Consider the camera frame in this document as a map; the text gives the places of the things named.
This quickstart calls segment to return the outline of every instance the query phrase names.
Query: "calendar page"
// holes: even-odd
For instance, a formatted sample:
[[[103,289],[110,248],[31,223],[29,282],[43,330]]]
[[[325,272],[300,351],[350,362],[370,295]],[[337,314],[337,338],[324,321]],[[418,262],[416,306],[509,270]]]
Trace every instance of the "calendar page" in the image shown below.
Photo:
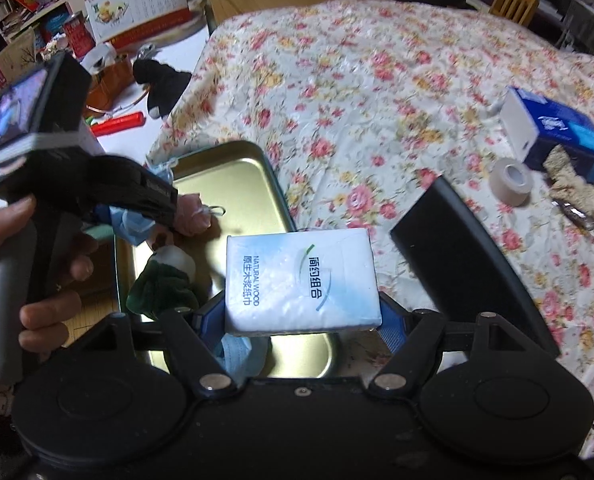
[[[187,8],[187,0],[86,0],[97,43]]]

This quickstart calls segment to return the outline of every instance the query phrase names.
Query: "metal tray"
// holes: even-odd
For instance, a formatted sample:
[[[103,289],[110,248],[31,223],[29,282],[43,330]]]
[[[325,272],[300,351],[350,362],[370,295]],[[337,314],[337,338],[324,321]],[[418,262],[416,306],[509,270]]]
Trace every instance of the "metal tray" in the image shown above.
[[[197,265],[196,288],[200,303],[224,288],[226,238],[294,231],[282,191],[264,152],[252,142],[236,140],[191,153],[174,168],[174,186],[180,193],[200,193],[202,202],[226,209],[200,236],[186,238],[180,246]],[[136,276],[152,252],[147,244],[134,248],[116,240],[116,272],[120,309]],[[271,338],[262,371],[268,377],[322,377],[333,370],[335,334],[286,335]],[[150,362],[163,369],[161,352],[149,352]]]

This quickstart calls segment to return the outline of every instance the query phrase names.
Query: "red can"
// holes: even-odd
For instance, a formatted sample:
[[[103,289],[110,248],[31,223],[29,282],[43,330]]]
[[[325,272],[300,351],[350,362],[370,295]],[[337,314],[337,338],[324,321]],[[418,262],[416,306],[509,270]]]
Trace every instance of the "red can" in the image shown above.
[[[75,12],[63,23],[63,31],[77,59],[84,57],[94,47],[94,39],[86,28],[81,11]]]

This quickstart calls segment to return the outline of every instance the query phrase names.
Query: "blue and white box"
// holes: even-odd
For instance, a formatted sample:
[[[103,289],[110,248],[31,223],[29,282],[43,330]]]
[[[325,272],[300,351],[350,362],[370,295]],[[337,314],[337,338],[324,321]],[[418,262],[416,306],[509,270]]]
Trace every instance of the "blue and white box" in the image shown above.
[[[228,237],[226,332],[304,334],[380,325],[366,229]]]
[[[536,171],[561,144],[580,176],[594,184],[594,124],[573,108],[509,87],[500,117],[517,159]]]

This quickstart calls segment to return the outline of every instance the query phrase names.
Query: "black rectangular object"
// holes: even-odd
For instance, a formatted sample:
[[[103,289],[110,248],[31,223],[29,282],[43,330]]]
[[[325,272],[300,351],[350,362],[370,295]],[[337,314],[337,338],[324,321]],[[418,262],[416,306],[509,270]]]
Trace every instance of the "black rectangular object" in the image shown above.
[[[553,357],[559,348],[530,294],[486,229],[442,176],[390,232],[436,305],[452,321],[496,312]]]

